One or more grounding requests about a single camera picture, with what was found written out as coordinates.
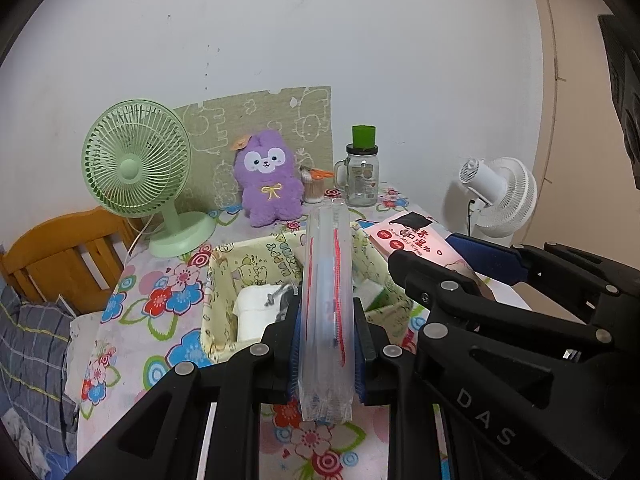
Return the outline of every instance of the white tissue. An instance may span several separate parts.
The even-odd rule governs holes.
[[[268,294],[275,294],[279,285],[251,285],[238,294],[234,314],[238,316],[238,341],[261,339],[268,324],[276,321],[280,311],[280,295],[268,303]]]
[[[385,287],[379,283],[372,282],[371,280],[364,280],[361,284],[356,286],[353,291],[354,298],[360,298],[362,309],[366,312],[367,309],[375,303]]]

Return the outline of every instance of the fan base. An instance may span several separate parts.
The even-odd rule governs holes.
[[[200,211],[178,215],[180,230],[170,233],[166,228],[151,236],[149,251],[156,258],[173,258],[189,253],[206,242],[216,229],[216,221]]]

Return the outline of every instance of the wooden chair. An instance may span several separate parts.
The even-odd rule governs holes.
[[[140,222],[136,219],[137,229]],[[128,248],[135,231],[126,218],[98,207],[59,216],[23,234],[0,257],[0,271],[33,303],[56,301],[61,294],[82,313],[104,310],[122,273],[122,263],[109,240],[118,234]],[[82,259],[84,245],[108,288],[101,288]]]

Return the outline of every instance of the mug handle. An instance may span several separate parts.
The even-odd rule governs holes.
[[[334,187],[337,190],[344,191],[347,185],[347,159],[339,160],[334,167]]]

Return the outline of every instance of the purple plush toy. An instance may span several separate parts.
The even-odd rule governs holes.
[[[252,227],[302,216],[302,182],[279,132],[264,130],[251,136],[236,156],[234,176],[243,189],[242,207]]]

